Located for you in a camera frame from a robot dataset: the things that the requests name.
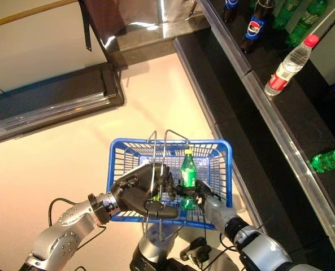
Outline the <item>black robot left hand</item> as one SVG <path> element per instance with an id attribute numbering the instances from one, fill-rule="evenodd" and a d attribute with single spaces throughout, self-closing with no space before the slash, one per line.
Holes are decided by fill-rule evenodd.
<path id="1" fill-rule="evenodd" d="M 170 167 L 165 164 L 137 166 L 115 181 L 110 191 L 121 211 L 135 211 L 152 218 L 178 216 L 177 208 L 153 200 L 159 193 L 167 193 L 172 200 L 176 196 Z"/>

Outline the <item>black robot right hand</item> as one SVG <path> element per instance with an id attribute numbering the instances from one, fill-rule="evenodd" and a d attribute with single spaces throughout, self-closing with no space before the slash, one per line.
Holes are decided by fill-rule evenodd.
<path id="1" fill-rule="evenodd" d="M 204 181 L 197 180 L 195 186 L 175 186 L 176 195 L 180 196 L 180 206 L 183 210 L 193 210 L 199 208 L 205 211 L 205 203 L 209 196 L 221 200 L 221 196 L 214 193 L 211 187 Z"/>

